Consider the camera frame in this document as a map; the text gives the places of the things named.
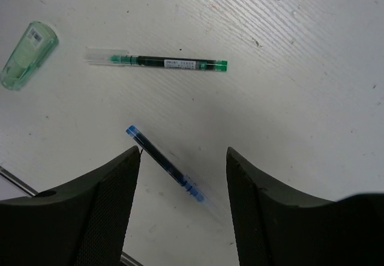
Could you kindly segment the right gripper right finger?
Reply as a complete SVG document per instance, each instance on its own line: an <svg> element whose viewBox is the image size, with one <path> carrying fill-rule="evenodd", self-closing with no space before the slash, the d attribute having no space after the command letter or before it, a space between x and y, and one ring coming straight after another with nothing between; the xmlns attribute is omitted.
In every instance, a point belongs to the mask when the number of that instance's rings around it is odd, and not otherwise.
<svg viewBox="0 0 384 266"><path fill-rule="evenodd" d="M241 265L382 265L383 195L332 202L301 192L226 154L230 209Z"/></svg>

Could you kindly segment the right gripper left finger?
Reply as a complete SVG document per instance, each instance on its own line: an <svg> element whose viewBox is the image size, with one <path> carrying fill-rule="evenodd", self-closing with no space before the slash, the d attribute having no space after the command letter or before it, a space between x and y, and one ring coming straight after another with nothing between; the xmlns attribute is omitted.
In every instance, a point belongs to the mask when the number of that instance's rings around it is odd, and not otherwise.
<svg viewBox="0 0 384 266"><path fill-rule="evenodd" d="M1 264L119 265L139 166L131 147L65 184L1 201Z"/></svg>

